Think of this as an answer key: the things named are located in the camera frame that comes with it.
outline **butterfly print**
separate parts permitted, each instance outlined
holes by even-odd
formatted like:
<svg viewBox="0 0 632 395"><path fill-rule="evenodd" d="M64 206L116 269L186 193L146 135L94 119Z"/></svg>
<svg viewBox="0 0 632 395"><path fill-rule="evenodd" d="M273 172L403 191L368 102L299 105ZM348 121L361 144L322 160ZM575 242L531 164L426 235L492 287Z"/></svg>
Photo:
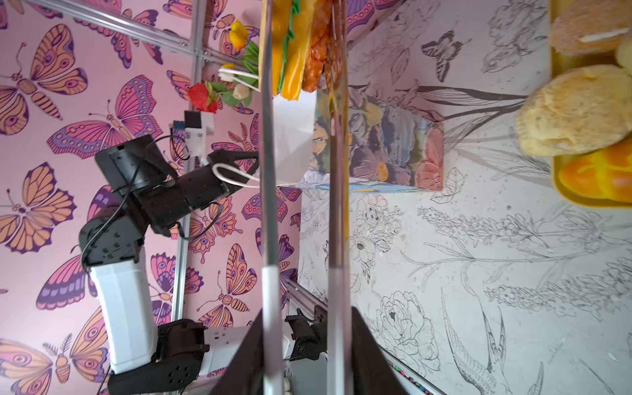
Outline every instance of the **butterfly print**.
<svg viewBox="0 0 632 395"><path fill-rule="evenodd" d="M257 273L255 269L248 269L246 258L243 255L243 250L239 244L234 244L231 251L228 253L228 262L226 263L226 294L222 293L220 287L220 294L215 300L221 301L221 303L209 310L206 314L198 319L198 322L204 324L204 326L214 326L221 328L228 328L233 326L233 315L229 307L235 309L238 312L248 312L250 309L241 300L234 296L243 295L249 292L255 287L257 283Z"/></svg>
<svg viewBox="0 0 632 395"><path fill-rule="evenodd" d="M25 46L26 43L22 43L20 50ZM10 77L16 83L15 87L0 85L0 133L14 135L27 125L29 115L25 95L30 96L31 101L46 114L62 119L55 103L38 89L76 95L88 87L88 78L83 69L76 68L69 72L75 64L74 47L70 29L66 25L53 27L44 35L35 52L30 78L22 77L20 67Z"/></svg>
<svg viewBox="0 0 632 395"><path fill-rule="evenodd" d="M261 247L261 228L255 231L255 241L257 242L257 248L259 254L263 256ZM294 268L288 268L289 261L286 260L290 255L294 253L294 247L289 244L288 235L284 234L279 238L279 280L281 281L281 308L285 307L288 301L288 280L298 281L298 270Z"/></svg>
<svg viewBox="0 0 632 395"><path fill-rule="evenodd" d="M70 362L84 379L103 381L107 349L101 346L107 341L107 333L101 307L83 326L66 356L70 339L71 335L67 336L60 348L43 344L46 353L57 358L55 374L58 381L62 384L68 381ZM46 395L51 386L52 366L52 360L45 353L16 341L0 339L0 375L18 379L11 386L16 395Z"/></svg>
<svg viewBox="0 0 632 395"><path fill-rule="evenodd" d="M228 0L211 0L206 6L204 27L211 28L213 22L224 12ZM162 8L172 15L184 19L191 19L193 15L193 0L169 0Z"/></svg>
<svg viewBox="0 0 632 395"><path fill-rule="evenodd" d="M301 213L297 212L296 214L294 214L293 216L290 217L290 222L289 225L296 225L296 227L298 227L298 230L301 230Z"/></svg>
<svg viewBox="0 0 632 395"><path fill-rule="evenodd" d="M94 195L88 209L87 220L93 219L99 211L108 206L118 205L119 200L112 192L112 188L109 185L105 185ZM86 279L90 295L96 297L97 288L81 265L81 254L75 255L55 270L52 276L44 283L42 290L37 295L35 306L39 310L55 310L58 307L64 307L82 300L85 296Z"/></svg>
<svg viewBox="0 0 632 395"><path fill-rule="evenodd" d="M7 3L9 3L11 7L13 7L13 9L15 9L15 11L17 11L20 15L24 14L24 7L22 6L22 2L20 0L7 0ZM63 18L64 16L62 13L58 11L53 11L50 8L36 6L30 3L28 5L30 5L34 10L44 15L48 19ZM0 0L0 29L6 29L7 27L8 27L8 18L7 18L6 7L4 6L4 1Z"/></svg>
<svg viewBox="0 0 632 395"><path fill-rule="evenodd" d="M285 200L295 202L301 196L301 190L289 186L280 186L276 188L277 192L277 221L283 222L288 214L288 205ZM245 219L259 218L261 220L261 193L256 194L241 209L241 213Z"/></svg>
<svg viewBox="0 0 632 395"><path fill-rule="evenodd" d="M350 0L347 3L347 33L360 25L366 25L375 13L373 1Z"/></svg>
<svg viewBox="0 0 632 395"><path fill-rule="evenodd" d="M158 17L158 11L154 9L146 9L145 11L132 18L131 9L128 8L121 12L121 10L123 9L123 4L121 0L85 0L85 2L97 8L104 8L112 13L123 15L125 18L134 19L137 22L151 27L155 26L156 18ZM81 19L75 18L75 21L77 23L81 23L84 26L88 26L101 35L111 37L110 43L114 47L114 51L116 51L119 59L123 63L123 67L130 68L131 43L134 43L134 45L138 47L140 45L140 42L137 39L130 39L130 36L126 34L115 32L114 30L97 26L93 23L89 23ZM160 50L160 47L146 42L143 43L143 46L149 53L149 56L151 56L151 58L156 63L162 64L162 52Z"/></svg>
<svg viewBox="0 0 632 395"><path fill-rule="evenodd" d="M422 45L422 52L424 55L437 58L437 78L443 82L446 80L448 70L450 70L450 61L452 61L459 54L463 44L469 42L454 41L454 30L450 30L444 33L439 42L430 41Z"/></svg>
<svg viewBox="0 0 632 395"><path fill-rule="evenodd" d="M205 262L204 255L212 246L215 245L216 237L226 237L233 232L243 233L242 230L236 228L237 218L236 215L231 212L231 209L233 208L233 197L228 196L218 201L218 203L219 205L212 204L209 206L207 209L208 215L206 214L207 210L204 210L204 216L201 220L198 219L199 217L191 216L189 234L200 234L200 232L206 229L210 222L215 218L218 210L221 211L217 222L215 222L215 224L213 224L213 226L211 226L202 237L189 243L189 251L202 254L202 259L200 260L201 264L204 264Z"/></svg>
<svg viewBox="0 0 632 395"><path fill-rule="evenodd" d="M24 206L15 204L11 190L7 195L11 202L11 214L0 215L0 243L12 252L38 252L51 244L55 226L73 218L76 206L67 191L55 189L57 181L53 169L44 162L27 173L22 184Z"/></svg>
<svg viewBox="0 0 632 395"><path fill-rule="evenodd" d="M176 275L176 257L168 257L164 252L160 255L152 255L151 268L156 284L160 288L155 289L150 284L150 288L158 292L158 299L152 301L154 321L156 325L168 324L171 322L171 300L173 299L173 284ZM203 285L204 282L200 273L187 267L185 293L195 293Z"/></svg>
<svg viewBox="0 0 632 395"><path fill-rule="evenodd" d="M167 70L167 77L171 81L171 85L176 89L178 95L186 101L189 99L189 89L191 89L191 78L177 71Z"/></svg>
<svg viewBox="0 0 632 395"><path fill-rule="evenodd" d="M162 130L153 115L156 101L152 96L154 83L144 75L132 78L116 98L114 111L107 121L82 121L56 131L47 141L55 154L70 152L81 159L97 154L125 141L144 135L156 138Z"/></svg>
<svg viewBox="0 0 632 395"><path fill-rule="evenodd" d="M248 141L248 129L246 125L241 124L241 136L236 135L232 131L228 131L228 137L234 141L213 143L210 147L213 150L227 150L227 151L246 151L246 152L258 152L259 151L259 114L255 114L250 124L250 141ZM247 172L254 166L254 159L243 159L236 161L237 166L243 167Z"/></svg>
<svg viewBox="0 0 632 395"><path fill-rule="evenodd" d="M213 40L216 40L218 35L220 36L219 50L222 53L232 57L236 57L241 52L241 50L237 51L237 49L235 49L230 39L231 24L234 22L234 20L234 15L226 15L224 18L217 21L217 25L215 26L216 29L212 33ZM245 26L245 28L248 31L248 40L252 40L254 37L259 35L258 28L254 26Z"/></svg>

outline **orange butterfly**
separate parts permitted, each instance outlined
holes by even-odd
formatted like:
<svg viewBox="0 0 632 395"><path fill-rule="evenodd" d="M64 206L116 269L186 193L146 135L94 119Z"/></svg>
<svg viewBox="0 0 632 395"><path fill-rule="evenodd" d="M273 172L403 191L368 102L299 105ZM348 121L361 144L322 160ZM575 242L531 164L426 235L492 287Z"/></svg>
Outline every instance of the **orange butterfly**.
<svg viewBox="0 0 632 395"><path fill-rule="evenodd" d="M26 46L22 43L20 50ZM59 109L51 98L37 90L40 87L63 95L76 95L88 87L88 77L81 68L67 73L75 64L73 52L75 44L70 29L66 25L57 25L46 33L40 43L33 65L30 79L22 77L20 70L3 76L16 82L16 87L0 85L0 133L14 135L24 129L28 123L28 107L24 95L30 95L31 101L53 118L62 119Z"/></svg>
<svg viewBox="0 0 632 395"><path fill-rule="evenodd" d="M53 169L44 162L27 173L22 184L22 199L26 207L15 204L7 189L11 210L15 214L0 216L0 243L11 239L6 246L11 251L38 252L51 244L52 230L73 218L76 206L67 191L55 189L57 181Z"/></svg>
<svg viewBox="0 0 632 395"><path fill-rule="evenodd" d="M217 272L217 282L219 285L219 274ZM257 283L257 273L255 269L248 269L246 258L243 256L243 250L239 244L234 244L228 253L228 262L226 264L226 294L221 292L215 300L221 300L221 304L198 319L198 322L204 326L214 326L228 328L233 326L233 315L228 306L238 312L249 312L250 309L241 300L233 298L233 295L243 295L253 289Z"/></svg>
<svg viewBox="0 0 632 395"><path fill-rule="evenodd" d="M70 349L70 358L65 353L70 345L68 335L61 349L44 343L46 353L56 356L55 374L64 384L70 377L70 361L83 378L92 382L102 382L106 376L104 365L107 361L107 349L101 347L107 341L106 325L101 307L90 317L76 337ZM16 341L0 339L0 375L9 379L18 379L11 386L15 394L46 395L51 385L52 361L29 346Z"/></svg>
<svg viewBox="0 0 632 395"><path fill-rule="evenodd" d="M243 231L236 228L237 218L234 213L231 212L233 208L233 197L228 196L218 202L218 204L212 204L209 206L208 216L204 215L202 220L191 216L190 234L200 234L210 224L211 220L215 219L217 212L219 211L219 218L217 222L210 227L210 229L204 233L198 240L189 243L189 250L193 252L199 252L202 254L201 264L204 264L204 255L215 245L215 237L225 237L233 232L242 233Z"/></svg>

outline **yellow tulip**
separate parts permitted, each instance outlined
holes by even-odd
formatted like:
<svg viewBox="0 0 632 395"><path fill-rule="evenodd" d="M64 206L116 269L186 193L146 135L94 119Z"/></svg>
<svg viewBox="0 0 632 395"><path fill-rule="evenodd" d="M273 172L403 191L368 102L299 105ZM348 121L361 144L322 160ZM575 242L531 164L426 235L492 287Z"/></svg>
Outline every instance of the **yellow tulip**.
<svg viewBox="0 0 632 395"><path fill-rule="evenodd" d="M248 30L239 20L235 19L231 25L231 31L228 33L233 47L237 51L241 51L246 46L246 40L248 40Z"/></svg>

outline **artificial flower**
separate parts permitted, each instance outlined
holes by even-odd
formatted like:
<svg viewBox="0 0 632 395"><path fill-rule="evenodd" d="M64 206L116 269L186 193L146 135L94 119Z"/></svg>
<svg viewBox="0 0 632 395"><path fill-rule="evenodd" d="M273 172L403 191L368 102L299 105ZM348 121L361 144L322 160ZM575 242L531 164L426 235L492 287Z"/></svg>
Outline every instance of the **artificial flower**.
<svg viewBox="0 0 632 395"><path fill-rule="evenodd" d="M217 93L208 84L198 83L192 86L188 92L191 103L198 111L212 112L215 114L219 105Z"/></svg>
<svg viewBox="0 0 632 395"><path fill-rule="evenodd" d="M250 95L250 88L238 83L233 89L233 97L238 100L246 99Z"/></svg>
<svg viewBox="0 0 632 395"><path fill-rule="evenodd" d="M246 26L244 26L239 19L235 19L233 24L231 25L231 31L228 34L231 39L231 43L235 50L241 51L242 48L246 46L246 42L248 40L248 30Z"/></svg>
<svg viewBox="0 0 632 395"><path fill-rule="evenodd" d="M221 66L219 68L219 79L224 81L224 82L233 82L234 81L234 74L232 73L226 73L224 71L222 71L222 69L234 69L235 65L233 63L227 63L224 64L223 66Z"/></svg>

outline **toy bread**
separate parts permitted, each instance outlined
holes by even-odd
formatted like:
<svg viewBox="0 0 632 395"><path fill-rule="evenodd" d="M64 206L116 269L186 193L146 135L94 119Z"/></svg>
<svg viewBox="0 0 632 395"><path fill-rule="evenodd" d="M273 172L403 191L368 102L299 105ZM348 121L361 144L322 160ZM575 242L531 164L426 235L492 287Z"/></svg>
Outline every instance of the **toy bread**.
<svg viewBox="0 0 632 395"><path fill-rule="evenodd" d="M575 0L555 19L549 42L569 56L614 51L631 25L632 0Z"/></svg>
<svg viewBox="0 0 632 395"><path fill-rule="evenodd" d="M527 155L583 154L632 130L632 77L600 64L561 74L530 96L516 118Z"/></svg>
<svg viewBox="0 0 632 395"><path fill-rule="evenodd" d="M632 138L568 162L559 179L585 197L632 203Z"/></svg>

